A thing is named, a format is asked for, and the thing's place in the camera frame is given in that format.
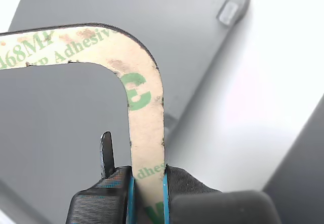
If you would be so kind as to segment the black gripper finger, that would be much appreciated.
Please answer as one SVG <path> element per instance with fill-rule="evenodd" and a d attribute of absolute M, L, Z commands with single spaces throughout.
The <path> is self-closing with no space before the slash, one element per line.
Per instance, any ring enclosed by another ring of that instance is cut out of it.
<path fill-rule="evenodd" d="M 260 191 L 221 192 L 182 168 L 166 166 L 165 223 L 279 223 L 271 198 Z"/>
<path fill-rule="evenodd" d="M 109 131 L 101 137 L 100 160 L 101 179 L 73 196 L 66 223 L 136 223 L 132 167 L 115 167 Z"/>

